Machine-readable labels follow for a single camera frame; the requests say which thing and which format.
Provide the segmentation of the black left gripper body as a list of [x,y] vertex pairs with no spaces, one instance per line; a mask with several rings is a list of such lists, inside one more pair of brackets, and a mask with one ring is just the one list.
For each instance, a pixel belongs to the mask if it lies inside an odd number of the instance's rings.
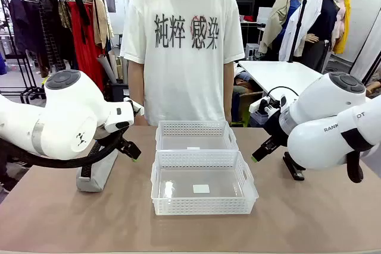
[[131,147],[132,142],[124,138],[125,130],[119,130],[115,133],[115,146],[116,147]]

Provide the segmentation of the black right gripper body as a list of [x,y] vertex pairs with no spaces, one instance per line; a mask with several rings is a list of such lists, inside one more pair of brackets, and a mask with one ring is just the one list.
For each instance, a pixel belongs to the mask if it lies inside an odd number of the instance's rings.
[[270,137],[263,143],[267,148],[278,148],[288,146],[288,138],[291,133],[290,125],[286,122],[284,113],[276,111],[268,117],[264,125],[265,131]]

